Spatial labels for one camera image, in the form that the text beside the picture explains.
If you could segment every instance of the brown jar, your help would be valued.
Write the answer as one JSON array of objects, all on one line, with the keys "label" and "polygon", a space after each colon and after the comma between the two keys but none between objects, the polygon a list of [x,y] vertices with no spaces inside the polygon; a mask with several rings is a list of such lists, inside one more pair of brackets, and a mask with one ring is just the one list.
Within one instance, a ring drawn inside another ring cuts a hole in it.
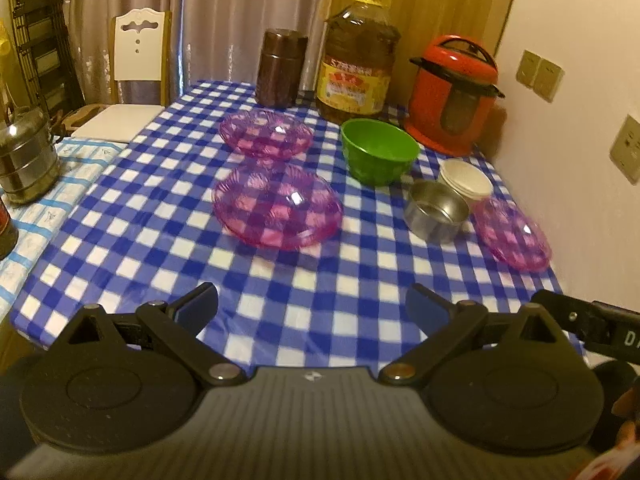
[{"label": "brown jar", "polygon": [[286,28],[265,31],[255,85],[258,104],[288,108],[296,103],[307,40],[306,36]]},{"label": "brown jar", "polygon": [[6,258],[18,241],[18,229],[11,221],[9,212],[6,210],[0,198],[0,260]]}]

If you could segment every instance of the white wall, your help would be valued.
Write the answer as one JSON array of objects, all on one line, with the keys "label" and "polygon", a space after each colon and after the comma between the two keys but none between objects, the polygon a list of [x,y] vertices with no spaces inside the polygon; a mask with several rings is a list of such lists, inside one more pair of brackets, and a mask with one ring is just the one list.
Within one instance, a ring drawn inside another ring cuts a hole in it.
[{"label": "white wall", "polygon": [[4,76],[9,92],[17,104],[27,105],[29,103],[29,97],[27,95],[26,88],[24,87],[24,81],[22,79],[22,73],[20,72],[20,65],[15,55],[14,34],[11,26],[11,14],[9,12],[8,0],[0,0],[0,19],[4,23],[4,27],[9,34],[9,38],[12,42],[12,52],[8,59],[2,63],[2,75]]},{"label": "white wall", "polygon": [[[553,103],[516,82],[524,49],[564,68]],[[626,115],[640,120],[640,0],[514,0],[497,62],[508,118],[495,164],[565,293],[640,311],[640,185],[609,160]]]}]

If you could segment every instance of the table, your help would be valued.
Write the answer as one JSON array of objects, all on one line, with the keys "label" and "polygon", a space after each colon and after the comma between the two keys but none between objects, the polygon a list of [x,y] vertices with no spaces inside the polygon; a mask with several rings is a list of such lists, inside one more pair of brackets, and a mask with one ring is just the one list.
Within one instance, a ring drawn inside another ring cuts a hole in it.
[{"label": "table", "polygon": [[[407,230],[402,206],[414,178],[434,178],[442,156],[422,150],[389,187],[348,175],[339,129],[311,101],[288,113],[314,130],[292,160],[325,178],[344,204],[342,229],[300,252],[255,249],[224,231],[211,190],[243,159],[217,127],[255,107],[248,84],[204,81],[161,113],[96,181],[44,251],[12,311],[15,327],[48,346],[83,304],[132,312],[171,301],[204,281],[220,294],[198,338],[245,369],[253,365],[365,365],[377,371],[424,335],[402,305],[418,281],[451,301],[472,298],[515,311],[539,288],[560,290],[552,270],[511,270],[478,243],[468,222],[454,244],[427,245]],[[386,116],[398,122],[395,108]],[[494,168],[468,159],[511,197]]]},{"label": "table", "polygon": [[[62,176],[41,199],[27,206],[5,205],[18,228],[15,249],[0,262],[0,320],[9,312],[24,280],[88,187],[124,144],[63,139],[56,144]],[[4,192],[0,189],[0,200]]]}]

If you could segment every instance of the white chair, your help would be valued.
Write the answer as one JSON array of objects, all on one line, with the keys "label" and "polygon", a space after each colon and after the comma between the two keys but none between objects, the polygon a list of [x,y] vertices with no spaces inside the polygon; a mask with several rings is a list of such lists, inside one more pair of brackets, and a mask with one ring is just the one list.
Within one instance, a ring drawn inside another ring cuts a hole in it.
[{"label": "white chair", "polygon": [[[109,60],[114,104],[73,137],[129,142],[169,104],[171,13],[133,9],[111,20]],[[119,104],[118,81],[159,81],[160,105]]]}]

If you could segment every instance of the metal cup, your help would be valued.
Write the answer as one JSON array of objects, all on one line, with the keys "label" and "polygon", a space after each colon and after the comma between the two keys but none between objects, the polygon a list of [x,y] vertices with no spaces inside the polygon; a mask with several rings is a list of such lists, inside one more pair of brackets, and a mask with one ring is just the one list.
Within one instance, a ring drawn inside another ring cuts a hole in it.
[{"label": "metal cup", "polygon": [[469,216],[458,192],[435,180],[416,180],[404,207],[404,221],[418,238],[446,244],[455,238]]}]

